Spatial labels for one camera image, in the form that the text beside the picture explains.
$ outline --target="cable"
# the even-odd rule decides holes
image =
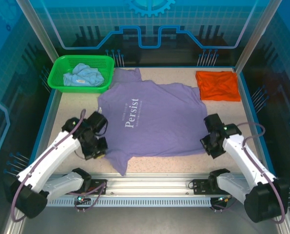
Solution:
[[[193,181],[190,181],[190,182],[189,182],[189,184],[188,184],[188,188],[189,188],[189,189],[193,189],[193,187],[192,187],[192,188],[189,187],[189,185],[190,185],[191,183],[193,183]]]
[[[107,131],[107,128],[108,128],[108,121],[106,121],[106,127],[105,127],[105,131],[102,133],[102,134],[99,134],[99,133],[95,133],[96,136],[98,137],[101,137],[102,135],[104,135]]]
[[[78,156],[79,158],[81,158],[82,160],[85,160],[85,158],[81,157],[80,155],[77,154],[77,152],[75,151],[76,156]]]
[[[261,129],[262,129],[262,133],[260,134],[257,134],[257,135],[253,135],[253,136],[249,136],[247,138],[245,138],[242,142],[242,148],[243,148],[243,151],[244,153],[248,156],[249,160],[253,163],[253,165],[258,169],[258,171],[261,173],[261,176],[264,176],[265,179],[267,180],[267,182],[270,184],[271,188],[273,189],[275,195],[276,195],[276,198],[278,200],[278,203],[279,203],[279,206],[280,206],[280,210],[281,210],[281,219],[279,221],[276,221],[276,220],[273,220],[276,224],[280,224],[280,223],[283,223],[285,221],[285,208],[283,206],[283,203],[282,203],[282,200],[281,200],[281,197],[277,191],[277,189],[275,188],[273,182],[271,181],[271,179],[265,174],[265,172],[263,171],[262,168],[259,167],[259,165],[255,162],[255,160],[251,157],[251,155],[249,154],[249,152],[247,151],[246,149],[246,142],[249,140],[249,139],[253,139],[253,138],[256,138],[256,137],[261,137],[262,135],[264,135],[266,129],[265,127],[262,125],[262,124],[259,124],[259,123],[254,123],[254,122],[247,122],[247,123],[240,123],[238,124],[237,126],[240,126],[240,125],[244,125],[244,124],[254,124],[254,125],[257,125],[259,126]]]
[[[93,202],[93,204],[92,204],[90,207],[80,209],[80,208],[77,207],[77,204],[75,203],[75,209],[77,209],[78,211],[82,210],[83,212],[92,209],[92,208],[96,205],[97,201],[99,200],[99,198],[100,198],[102,192],[104,191],[105,187],[106,187],[106,183],[102,183],[102,184],[99,185],[97,188],[95,188],[95,189],[89,191],[88,193],[83,193],[83,194],[69,193],[69,194],[71,194],[71,195],[81,195],[81,196],[86,196],[86,195],[89,195],[89,194],[92,194],[92,193],[98,191],[98,189],[101,188],[101,190],[100,190],[100,192],[99,192],[99,194],[98,194],[98,197],[95,199],[95,201]]]
[[[19,193],[20,191],[22,190],[24,184],[27,182],[27,180],[32,176],[32,173],[34,172],[34,170],[37,168],[37,166],[54,150],[57,148],[57,146],[59,146],[63,141],[65,141],[69,136],[71,136],[77,129],[78,127],[81,125],[81,123],[83,122],[84,120],[84,116],[85,116],[85,113],[86,113],[86,110],[83,109],[81,111],[81,114],[80,114],[80,120],[79,122],[76,124],[76,126],[74,127],[74,129],[72,131],[69,132],[68,135],[66,135],[63,139],[61,139],[59,142],[57,142],[57,144],[53,145],[36,163],[35,165],[31,168],[31,170],[29,171],[29,173],[27,174],[27,176],[23,179],[23,181],[21,182],[21,184],[18,186],[18,189],[14,195],[14,199],[13,199],[13,202],[12,202],[12,206],[11,206],[11,213],[10,213],[10,216],[12,218],[12,220],[14,222],[20,222],[22,221],[26,216],[22,216],[21,218],[19,219],[16,219],[15,217],[15,207],[16,207],[16,202],[17,202],[17,199],[18,199],[18,196],[19,196]]]
[[[237,199],[229,206],[229,207],[223,207],[224,209],[223,209],[223,211],[228,211],[228,210],[230,210],[236,203],[237,203]]]

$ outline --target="orange cloth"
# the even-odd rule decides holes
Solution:
[[[234,72],[196,72],[201,100],[241,101]]]

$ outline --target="enclosure wall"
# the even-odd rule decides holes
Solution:
[[[290,0],[282,1],[243,74],[274,170],[290,183]]]
[[[235,66],[269,0],[32,0],[60,56],[116,66]]]
[[[16,1],[0,1],[0,232],[10,207],[2,178],[20,170],[19,162],[26,164],[10,154],[29,158],[32,153],[50,96],[46,77],[51,67]]]

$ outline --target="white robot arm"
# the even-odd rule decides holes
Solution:
[[[16,207],[27,217],[36,217],[48,201],[70,192],[84,193],[89,189],[91,176],[80,168],[61,178],[48,181],[66,157],[79,147],[82,148],[86,160],[105,154],[107,142],[104,137],[99,137],[98,133],[108,124],[107,119],[94,112],[76,128],[77,123],[77,118],[66,121],[54,142],[16,178],[5,175],[4,189],[7,200],[12,203],[15,198]],[[20,186],[22,189],[18,196],[15,196]]]
[[[283,214],[283,210],[286,214],[289,185],[263,166],[244,142],[238,127],[234,124],[225,125],[218,114],[207,116],[204,122],[210,133],[201,139],[206,152],[213,158],[229,153],[246,179],[240,180],[228,170],[220,169],[210,173],[210,187],[216,191],[223,190],[244,204],[253,222],[277,217]]]

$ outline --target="gear logo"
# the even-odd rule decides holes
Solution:
[[[135,14],[140,13],[141,16],[151,17],[158,16],[159,13],[164,14],[164,11],[169,10],[175,0],[126,0],[126,3],[130,6],[130,10],[135,11]]]
[[[11,24],[16,15],[17,3],[15,0],[0,0],[0,16],[7,24]]]

